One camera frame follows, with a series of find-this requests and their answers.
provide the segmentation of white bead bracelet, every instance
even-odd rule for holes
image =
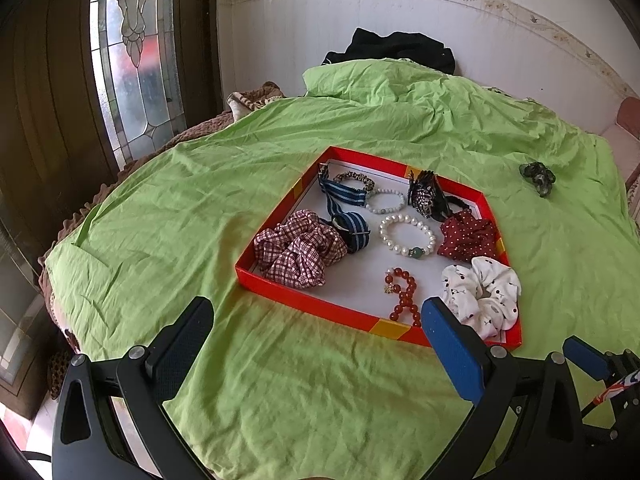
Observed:
[[[397,222],[403,222],[405,224],[416,226],[429,237],[428,245],[425,248],[414,247],[410,249],[409,247],[404,247],[402,245],[396,244],[391,239],[386,229],[391,224],[395,224]],[[387,216],[382,222],[380,222],[380,237],[389,248],[389,250],[393,251],[395,254],[402,254],[402,256],[408,256],[409,258],[415,258],[416,260],[424,254],[433,253],[436,246],[436,237],[433,235],[433,232],[431,231],[431,229],[429,229],[428,225],[409,215]]]
[[[369,199],[377,194],[394,194],[394,195],[398,195],[400,197],[400,204],[395,206],[395,207],[383,207],[380,209],[375,209],[370,203],[369,203]],[[372,191],[369,191],[367,193],[367,199],[365,202],[364,207],[367,208],[367,211],[372,212],[374,215],[386,215],[389,213],[396,213],[398,211],[400,211],[404,206],[406,206],[406,197],[404,196],[404,193],[402,193],[401,191],[396,191],[395,189],[382,189],[381,187],[377,188],[377,189],[373,189]]]

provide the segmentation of patterned cloth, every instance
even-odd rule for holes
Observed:
[[[447,218],[440,230],[444,235],[444,242],[438,248],[440,256],[459,262],[470,262],[476,256],[497,260],[495,227],[491,220],[478,220],[469,209],[463,209]]]
[[[373,189],[376,187],[376,183],[373,182],[367,175],[364,173],[356,173],[355,171],[345,171],[344,173],[337,174],[334,176],[334,182],[342,182],[343,180],[358,180],[364,184],[364,191],[367,193],[371,193]]]
[[[265,278],[293,288],[324,285],[324,268],[343,259],[347,246],[336,229],[308,209],[254,238],[255,258]]]

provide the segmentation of bed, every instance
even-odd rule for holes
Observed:
[[[330,145],[484,192],[522,283],[517,355],[543,358],[572,334],[640,350],[640,240],[603,138],[534,101],[406,61],[321,66],[304,79],[305,96],[137,167],[46,257],[49,299],[93,360],[148,344],[193,296],[212,301],[214,329],[165,405],[206,467],[225,480],[417,479],[470,407],[431,349],[238,285],[239,254]],[[546,199],[518,174],[532,160],[556,174]],[[576,368],[574,379],[582,403],[599,393]],[[588,420],[607,417],[601,408]]]

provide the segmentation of window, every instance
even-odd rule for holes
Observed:
[[[173,0],[91,0],[89,17],[100,108],[123,168],[186,128]]]

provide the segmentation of blue gripper pad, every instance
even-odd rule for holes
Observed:
[[[564,340],[562,353],[595,381],[604,381],[611,375],[604,355],[575,335]]]
[[[478,356],[474,355],[478,348],[470,348],[463,341],[475,337],[482,344],[480,338],[473,329],[460,325],[440,298],[425,300],[421,317],[422,330],[458,395],[477,406],[484,393],[484,374]],[[462,329],[471,330],[471,334]]]

